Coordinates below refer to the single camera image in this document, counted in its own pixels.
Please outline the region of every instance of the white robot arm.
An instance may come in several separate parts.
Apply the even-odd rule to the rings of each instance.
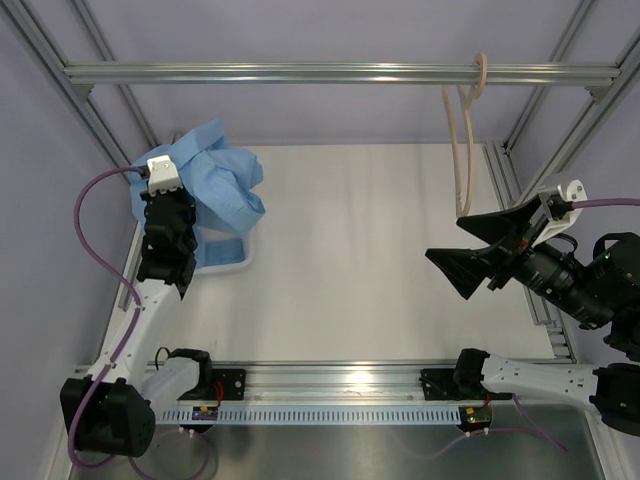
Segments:
[[[155,419],[181,396],[216,396],[207,352],[174,350],[156,374],[143,379],[158,335],[191,282],[197,247],[195,202],[171,159],[151,158],[143,173],[149,180],[141,195],[146,207],[136,275],[140,305],[129,308],[87,376],[68,379],[60,391],[67,431],[74,419],[79,422],[73,439],[76,450],[138,457],[151,443]],[[100,383],[94,386],[95,379]]]
[[[640,366],[533,365],[482,350],[462,350],[453,372],[462,396],[509,393],[601,415],[605,425],[640,436]]]

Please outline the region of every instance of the blue cloth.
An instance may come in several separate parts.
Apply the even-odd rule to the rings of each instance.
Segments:
[[[219,119],[194,128],[173,145],[154,148],[134,165],[146,165],[149,158],[159,155],[169,155],[178,168],[182,184],[196,200],[196,265],[236,263],[239,255],[244,255],[240,239],[265,212],[260,198],[250,191],[263,179],[262,166],[256,155],[242,148],[229,147]],[[145,202],[140,194],[146,188],[145,180],[132,177],[133,214],[143,225]],[[221,230],[238,238],[205,244],[200,228]]]

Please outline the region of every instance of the white surface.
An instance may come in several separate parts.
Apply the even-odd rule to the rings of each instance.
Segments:
[[[553,357],[523,289],[458,296],[427,247],[478,247],[455,226],[448,145],[250,147],[267,208],[253,263],[195,277],[159,345],[215,360],[455,359],[464,347]],[[472,213],[498,208],[477,152]]]

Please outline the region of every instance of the horizontal bar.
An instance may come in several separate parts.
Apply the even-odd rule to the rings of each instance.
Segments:
[[[596,3],[598,3],[598,0],[581,0],[578,2],[578,5],[573,11],[573,14],[562,32],[558,43],[553,49],[553,52],[551,52],[549,62],[562,62],[567,58],[570,50],[573,48],[580,36],[582,28],[587,23],[587,19],[595,10]],[[513,130],[507,137],[507,152],[511,152],[513,150],[518,139],[520,139],[523,132],[527,130],[531,123],[531,119],[534,118],[536,112],[540,109],[540,106],[548,93],[549,91],[543,87],[536,87],[533,89],[527,99],[527,103],[518,116],[518,120],[516,121]]]
[[[78,23],[85,30],[87,36],[91,40],[94,50],[97,52],[100,58],[105,61],[115,61],[113,52],[111,51],[105,35],[102,32],[98,21],[93,15],[93,12],[91,11],[91,7],[89,6],[87,0],[70,0],[69,3],[78,16]],[[127,85],[118,85],[115,88],[118,90],[122,101],[129,109],[133,120],[140,130],[140,133],[147,141],[149,149],[160,145],[158,138],[153,132],[149,121],[142,112],[142,109],[140,108],[140,105],[138,104],[138,101],[133,95],[131,89]]]
[[[475,64],[400,63],[77,63],[64,69],[74,84],[474,84]],[[489,65],[487,84],[609,86],[613,64]]]
[[[569,134],[525,187],[518,199],[518,205],[534,196],[538,187],[549,175],[571,167],[586,145],[596,136],[602,125],[638,83],[640,80],[640,27],[634,32],[617,60],[620,65],[620,76],[600,101],[596,102],[592,99],[583,107],[571,126]]]

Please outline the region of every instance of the black mount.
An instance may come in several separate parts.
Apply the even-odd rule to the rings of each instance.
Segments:
[[[196,267],[195,202],[184,188],[153,196],[144,192],[140,197],[147,204],[142,263],[136,278],[140,282],[148,278],[164,280],[175,285],[183,298]]]
[[[613,363],[593,373],[598,377],[598,388],[589,401],[602,415],[602,422],[614,430],[640,436],[640,366]]]
[[[475,348],[460,352],[455,368],[420,370],[420,384],[425,400],[485,400],[489,392],[480,383],[482,366],[489,354]],[[510,393],[491,393],[494,400],[509,400]]]

